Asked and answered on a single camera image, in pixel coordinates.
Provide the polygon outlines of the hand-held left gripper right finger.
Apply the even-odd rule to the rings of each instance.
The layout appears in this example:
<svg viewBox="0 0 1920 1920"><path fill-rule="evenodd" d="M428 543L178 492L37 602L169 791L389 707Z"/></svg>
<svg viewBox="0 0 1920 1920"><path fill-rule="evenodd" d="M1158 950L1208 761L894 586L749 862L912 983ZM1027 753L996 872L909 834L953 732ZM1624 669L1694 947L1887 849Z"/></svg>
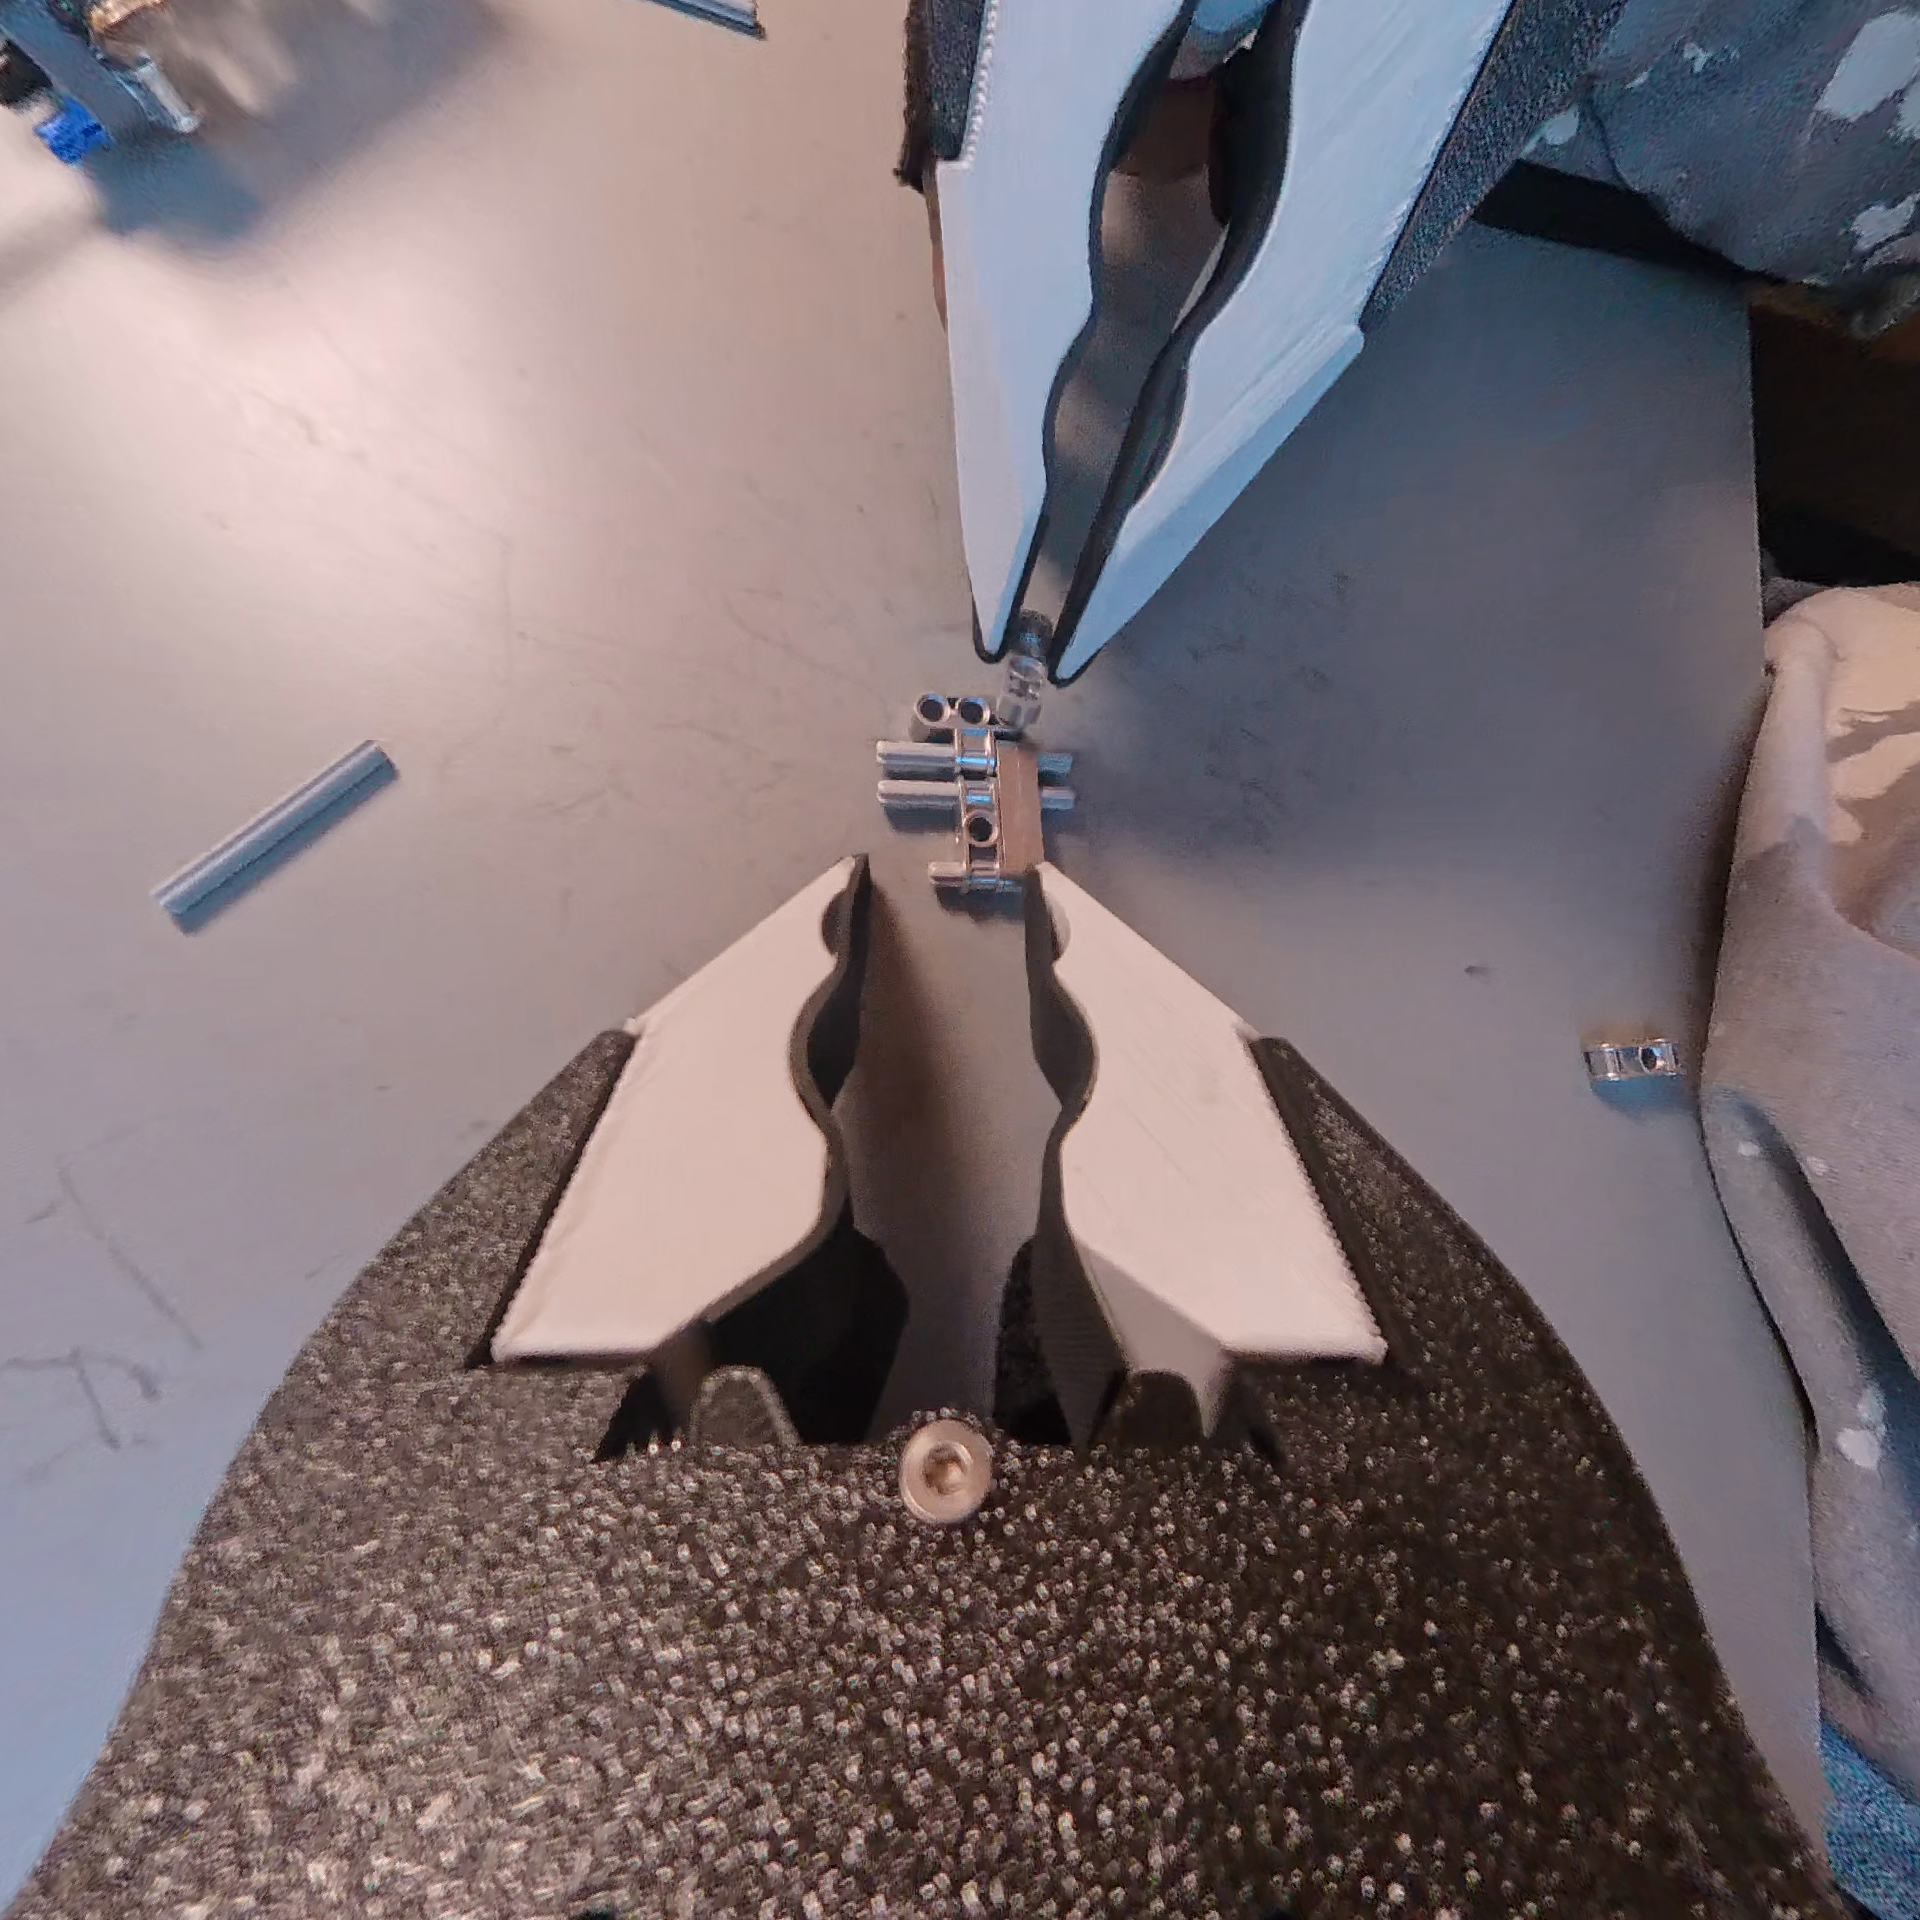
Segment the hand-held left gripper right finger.
<svg viewBox="0 0 1920 1920"><path fill-rule="evenodd" d="M1028 872L1022 930L1058 1098L1028 1272L1063 1415L1100 1420L1127 1379L1164 1376L1212 1420L1243 1362L1379 1365L1254 1028L1055 868Z"/></svg>

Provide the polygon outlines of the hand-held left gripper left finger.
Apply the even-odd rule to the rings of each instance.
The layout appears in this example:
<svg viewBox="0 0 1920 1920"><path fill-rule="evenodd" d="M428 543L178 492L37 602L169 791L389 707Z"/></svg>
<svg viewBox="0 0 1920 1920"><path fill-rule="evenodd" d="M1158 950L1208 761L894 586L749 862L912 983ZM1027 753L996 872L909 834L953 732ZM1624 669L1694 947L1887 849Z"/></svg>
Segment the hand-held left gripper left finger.
<svg viewBox="0 0 1920 1920"><path fill-rule="evenodd" d="M861 1035L873 878L807 881L632 1024L490 1332L498 1365L754 1365L786 1412L873 1412L903 1285L853 1218L834 1100Z"/></svg>

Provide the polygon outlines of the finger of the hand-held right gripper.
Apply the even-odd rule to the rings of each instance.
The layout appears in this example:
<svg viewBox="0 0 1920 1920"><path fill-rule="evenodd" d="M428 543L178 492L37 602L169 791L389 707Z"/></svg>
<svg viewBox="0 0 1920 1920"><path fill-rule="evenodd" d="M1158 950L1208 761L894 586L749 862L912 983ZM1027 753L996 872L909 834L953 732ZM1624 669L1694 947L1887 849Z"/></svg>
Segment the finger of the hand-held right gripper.
<svg viewBox="0 0 1920 1920"><path fill-rule="evenodd" d="M936 170L974 644L998 658L1043 544L1054 419L1094 313L1094 209L1187 3L988 3L958 156Z"/></svg>
<svg viewBox="0 0 1920 1920"><path fill-rule="evenodd" d="M1172 578L1359 348L1507 3L1272 3L1225 88L1232 197L1075 563L1050 674L1071 682Z"/></svg>

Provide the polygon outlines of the grey brick beam assembly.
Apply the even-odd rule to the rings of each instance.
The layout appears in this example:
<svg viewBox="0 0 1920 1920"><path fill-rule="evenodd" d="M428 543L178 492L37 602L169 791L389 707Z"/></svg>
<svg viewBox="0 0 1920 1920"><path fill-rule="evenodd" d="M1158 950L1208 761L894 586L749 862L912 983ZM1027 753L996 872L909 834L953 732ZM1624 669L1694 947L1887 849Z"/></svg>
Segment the grey brick beam assembly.
<svg viewBox="0 0 1920 1920"><path fill-rule="evenodd" d="M923 692L903 737L876 744L876 800L887 818L951 827L926 878L949 901L1017 895L1047 857L1047 823L1075 804L1075 755L1038 737L1043 676L1011 658L992 695Z"/></svg>

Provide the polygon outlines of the grey desk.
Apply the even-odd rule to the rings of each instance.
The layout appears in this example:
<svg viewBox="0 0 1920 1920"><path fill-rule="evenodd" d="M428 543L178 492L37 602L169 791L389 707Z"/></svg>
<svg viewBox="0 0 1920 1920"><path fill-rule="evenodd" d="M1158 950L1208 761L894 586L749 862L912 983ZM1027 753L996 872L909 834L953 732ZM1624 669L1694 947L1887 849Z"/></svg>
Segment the grey desk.
<svg viewBox="0 0 1920 1920"><path fill-rule="evenodd" d="M374 1252L846 851L846 1091L982 1407L1054 1105L1017 918L876 806L968 641L899 8L235 28L268 113L92 176L3 116L3 1892L211 1489ZM1729 289L1469 225L1088 676L1063 868L1293 1042L1530 1285L1820 1821L1799 1407L1686 1100L1762 699ZM226 916L149 901L363 741Z"/></svg>

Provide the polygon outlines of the yellow and clear brick model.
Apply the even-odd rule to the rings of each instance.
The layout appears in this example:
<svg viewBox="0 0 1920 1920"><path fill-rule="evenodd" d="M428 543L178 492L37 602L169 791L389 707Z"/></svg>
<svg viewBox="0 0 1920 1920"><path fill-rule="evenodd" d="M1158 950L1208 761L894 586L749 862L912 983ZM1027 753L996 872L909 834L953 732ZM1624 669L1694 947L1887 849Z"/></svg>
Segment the yellow and clear brick model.
<svg viewBox="0 0 1920 1920"><path fill-rule="evenodd" d="M3 3L3 107L33 120L62 166L163 136L203 113L147 44L163 3Z"/></svg>

